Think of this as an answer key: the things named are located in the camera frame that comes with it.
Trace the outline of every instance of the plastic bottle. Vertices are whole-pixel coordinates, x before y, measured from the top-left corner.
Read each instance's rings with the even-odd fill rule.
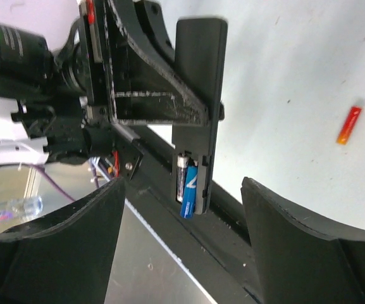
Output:
[[[36,219],[42,210],[43,203],[40,196],[3,201],[0,202],[0,223],[14,219],[28,222]]]

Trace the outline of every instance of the black metal frame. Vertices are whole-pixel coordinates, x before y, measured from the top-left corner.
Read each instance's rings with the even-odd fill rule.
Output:
[[[213,184],[210,210],[185,220],[169,196],[174,149],[147,127],[132,127],[140,167],[126,196],[218,303],[261,303],[262,294],[242,205]]]

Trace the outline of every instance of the battery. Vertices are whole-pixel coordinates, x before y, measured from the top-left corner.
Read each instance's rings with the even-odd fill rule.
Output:
[[[185,219],[192,218],[195,211],[197,184],[197,166],[188,166],[187,182],[183,194],[182,207],[180,215]]]
[[[178,155],[178,160],[176,161],[176,200],[180,203],[182,203],[183,200],[188,161],[189,157],[185,155]]]

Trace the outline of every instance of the silver battery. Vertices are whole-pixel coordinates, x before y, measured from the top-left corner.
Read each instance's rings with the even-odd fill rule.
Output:
[[[188,162],[189,157],[186,155],[178,155],[178,160],[176,161],[176,200],[180,203],[183,201]]]

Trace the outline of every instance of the black battery holder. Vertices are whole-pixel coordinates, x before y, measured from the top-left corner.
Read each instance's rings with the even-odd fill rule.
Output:
[[[173,189],[176,193],[177,157],[186,154],[198,162],[195,214],[209,208],[218,124],[223,111],[221,88],[227,42],[227,23],[220,18],[190,18],[176,25],[175,71],[207,106],[209,124],[174,125],[172,143]]]

